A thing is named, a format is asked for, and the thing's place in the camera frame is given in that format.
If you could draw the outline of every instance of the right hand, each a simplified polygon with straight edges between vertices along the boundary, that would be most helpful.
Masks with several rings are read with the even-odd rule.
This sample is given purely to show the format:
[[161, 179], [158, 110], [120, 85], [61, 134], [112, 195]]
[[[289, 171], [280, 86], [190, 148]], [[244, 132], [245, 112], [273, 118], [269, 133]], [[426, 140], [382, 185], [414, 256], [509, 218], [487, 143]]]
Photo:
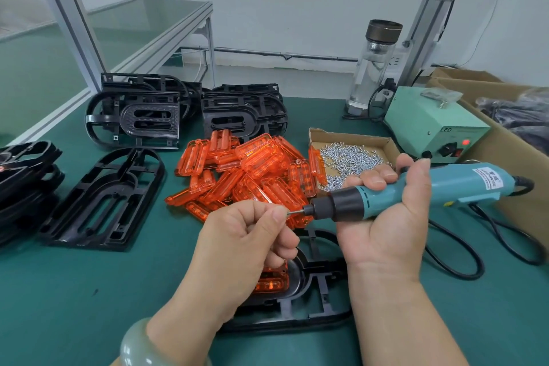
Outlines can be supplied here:
[[401, 203], [374, 220], [337, 223], [338, 241], [348, 269], [419, 280], [431, 198], [430, 161], [414, 162], [407, 154], [401, 154], [396, 160], [396, 172], [388, 165], [380, 165], [364, 171], [360, 177], [347, 177], [343, 187], [365, 185], [380, 191], [397, 181], [397, 173], [404, 167], [409, 169]]

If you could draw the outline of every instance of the left hand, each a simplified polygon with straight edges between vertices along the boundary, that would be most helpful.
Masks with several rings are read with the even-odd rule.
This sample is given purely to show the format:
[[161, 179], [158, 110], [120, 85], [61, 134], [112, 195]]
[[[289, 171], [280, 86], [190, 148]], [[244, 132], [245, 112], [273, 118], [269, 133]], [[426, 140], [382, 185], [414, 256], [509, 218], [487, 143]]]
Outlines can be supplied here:
[[287, 212], [253, 200], [212, 212], [174, 298], [184, 293], [187, 299], [191, 291], [223, 323], [229, 321], [254, 290], [264, 266], [278, 268], [297, 256], [299, 238], [286, 226]]

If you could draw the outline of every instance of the metal pipe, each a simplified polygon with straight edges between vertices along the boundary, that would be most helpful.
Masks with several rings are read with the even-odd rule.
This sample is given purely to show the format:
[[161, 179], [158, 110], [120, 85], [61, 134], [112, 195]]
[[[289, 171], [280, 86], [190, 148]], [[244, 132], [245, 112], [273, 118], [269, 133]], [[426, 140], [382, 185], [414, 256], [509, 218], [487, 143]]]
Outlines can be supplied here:
[[[183, 50], [208, 50], [207, 46], [181, 46]], [[286, 61], [290, 58], [302, 58], [302, 59], [321, 59], [324, 61], [345, 61], [345, 62], [358, 62], [358, 58], [349, 57], [330, 57], [326, 55], [307, 55], [292, 52], [274, 52], [274, 51], [254, 51], [254, 50], [240, 50], [236, 48], [226, 48], [218, 46], [214, 48], [216, 52], [230, 52], [230, 53], [244, 53], [250, 55], [263, 55], [268, 57], [283, 57]]]

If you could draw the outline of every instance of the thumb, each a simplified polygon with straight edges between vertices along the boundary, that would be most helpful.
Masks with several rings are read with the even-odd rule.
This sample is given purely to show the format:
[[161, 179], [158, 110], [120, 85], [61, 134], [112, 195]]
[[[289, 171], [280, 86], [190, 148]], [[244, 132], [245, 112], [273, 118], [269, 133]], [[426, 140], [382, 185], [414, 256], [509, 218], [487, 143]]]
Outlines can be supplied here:
[[285, 207], [273, 207], [259, 218], [254, 230], [251, 231], [253, 242], [265, 253], [269, 251], [282, 228], [286, 226], [287, 214], [288, 210]]
[[406, 186], [402, 191], [402, 203], [418, 217], [429, 217], [431, 201], [430, 160], [419, 160], [406, 173]]

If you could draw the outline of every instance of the electric screwdriver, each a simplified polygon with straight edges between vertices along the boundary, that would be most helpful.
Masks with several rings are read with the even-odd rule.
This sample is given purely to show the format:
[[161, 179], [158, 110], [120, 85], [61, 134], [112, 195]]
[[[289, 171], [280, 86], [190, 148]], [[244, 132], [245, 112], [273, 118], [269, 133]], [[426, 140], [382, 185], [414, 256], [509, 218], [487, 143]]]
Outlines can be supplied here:
[[[450, 164], [429, 171], [432, 184], [431, 206], [454, 206], [469, 203], [488, 203], [502, 196], [522, 195], [534, 188], [524, 177], [511, 176], [489, 163]], [[377, 216], [386, 208], [402, 201], [406, 173], [398, 181], [388, 184], [382, 191], [365, 186], [348, 187], [329, 192], [327, 196], [313, 198], [302, 213], [315, 219], [332, 219], [335, 222], [356, 222]], [[525, 189], [515, 191], [515, 187]]]

